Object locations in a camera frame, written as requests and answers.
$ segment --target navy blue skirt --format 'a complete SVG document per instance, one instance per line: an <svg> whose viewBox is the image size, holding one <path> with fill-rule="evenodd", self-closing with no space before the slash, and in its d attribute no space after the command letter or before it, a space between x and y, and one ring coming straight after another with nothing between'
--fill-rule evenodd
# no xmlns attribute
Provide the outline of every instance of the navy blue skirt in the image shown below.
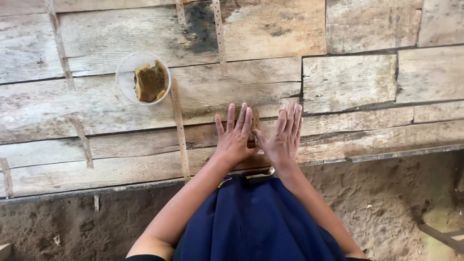
<svg viewBox="0 0 464 261"><path fill-rule="evenodd" d="M174 260L346 258L332 235L316 224L280 179L250 186L233 178L195 212Z"/></svg>

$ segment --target finger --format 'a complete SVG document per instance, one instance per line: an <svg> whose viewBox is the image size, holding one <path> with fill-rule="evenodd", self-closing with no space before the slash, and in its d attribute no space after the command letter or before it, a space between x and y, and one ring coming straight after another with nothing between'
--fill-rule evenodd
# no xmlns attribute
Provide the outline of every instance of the finger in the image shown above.
<svg viewBox="0 0 464 261"><path fill-rule="evenodd" d="M242 130L243 124L245 123L246 108L248 108L248 106L246 103L243 103L242 109L240 110L240 115L238 116L237 124L235 124L235 129L238 131Z"/></svg>
<svg viewBox="0 0 464 261"><path fill-rule="evenodd" d="M279 118L277 119L276 127L274 129L275 133L283 132L285 129L285 125L287 124L287 110L280 109L279 111Z"/></svg>
<svg viewBox="0 0 464 261"><path fill-rule="evenodd" d="M298 125L298 131L296 132L296 138L295 138L295 142L297 144L300 142L301 129L303 127L303 117L300 118L299 122L300 122L300 124Z"/></svg>
<svg viewBox="0 0 464 261"><path fill-rule="evenodd" d="M292 136L295 136L298 132L298 128L300 126L300 118L301 118L301 111L303 107L301 105L297 105L295 108L295 115L293 116L293 128L291 129Z"/></svg>
<svg viewBox="0 0 464 261"><path fill-rule="evenodd" d="M263 145L266 143L267 141L267 138L262 134L262 132L258 129L253 129L251 131L253 133L253 135L256 137L256 139L258 140L259 142L259 146L262 148Z"/></svg>
<svg viewBox="0 0 464 261"><path fill-rule="evenodd" d="M293 117L295 115L295 102L289 103L287 107L287 123L285 124L285 130L287 134L291 133L291 129L293 128Z"/></svg>
<svg viewBox="0 0 464 261"><path fill-rule="evenodd" d="M259 154L264 154L263 150L261 148L251 148L251 149L248 149L249 152L250 152L250 155L252 156L255 156L255 155L259 155Z"/></svg>
<svg viewBox="0 0 464 261"><path fill-rule="evenodd" d="M235 104L229 105L229 112L227 114L227 126L226 131L231 132L233 130L233 123L235 121Z"/></svg>
<svg viewBox="0 0 464 261"><path fill-rule="evenodd" d="M253 118L253 112L251 111L251 108L248 107L246 108L245 123L243 124L242 134L248 135L248 133L250 132L252 118Z"/></svg>
<svg viewBox="0 0 464 261"><path fill-rule="evenodd" d="M222 136L224 134L224 127L222 126L221 116L219 116L219 114L216 114L216 116L214 117L214 121L216 122L216 129L218 130L219 136Z"/></svg>

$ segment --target plastic bowl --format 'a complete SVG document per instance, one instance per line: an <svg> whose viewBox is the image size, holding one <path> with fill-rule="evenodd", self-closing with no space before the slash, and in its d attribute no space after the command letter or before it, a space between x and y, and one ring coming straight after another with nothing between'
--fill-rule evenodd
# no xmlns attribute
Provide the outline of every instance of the plastic bowl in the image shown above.
<svg viewBox="0 0 464 261"><path fill-rule="evenodd" d="M135 94L135 70L145 64L154 66L156 60L161 62L167 73L167 81L165 81L166 93L163 97L161 97L161 99L154 102L141 102ZM129 101L142 106L155 105L161 102L168 95L169 90L171 89L171 72L169 71L166 63L164 63L164 61L158 56L149 52L133 52L124 57L124 59L122 59L119 63L116 69L116 85L124 97L126 97Z"/></svg>

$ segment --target wooden table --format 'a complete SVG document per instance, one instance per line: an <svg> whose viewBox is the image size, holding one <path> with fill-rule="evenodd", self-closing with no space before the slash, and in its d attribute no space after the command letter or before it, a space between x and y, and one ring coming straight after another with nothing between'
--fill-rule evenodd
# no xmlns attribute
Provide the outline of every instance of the wooden table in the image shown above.
<svg viewBox="0 0 464 261"><path fill-rule="evenodd" d="M264 132L301 103L301 164L463 148L458 0L213 1L220 10L184 1L185 24L174 0L3 1L0 204L184 182L171 99L138 106L116 87L118 63L136 51L177 79L191 175L231 102L258 109ZM269 165L258 156L234 171Z"/></svg>

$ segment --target dirt floor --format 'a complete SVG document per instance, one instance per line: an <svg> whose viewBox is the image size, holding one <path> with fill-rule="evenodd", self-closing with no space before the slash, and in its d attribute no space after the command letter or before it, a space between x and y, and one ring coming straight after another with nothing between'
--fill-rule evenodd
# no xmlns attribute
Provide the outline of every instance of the dirt floor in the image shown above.
<svg viewBox="0 0 464 261"><path fill-rule="evenodd" d="M303 171L369 258L462 261L420 232L412 215L443 232L463 227L454 197L463 158L446 152ZM100 212L94 211L93 197L2 206L0 244L13 244L9 260L121 260L180 188L101 195ZM53 240L58 235L60 246Z"/></svg>

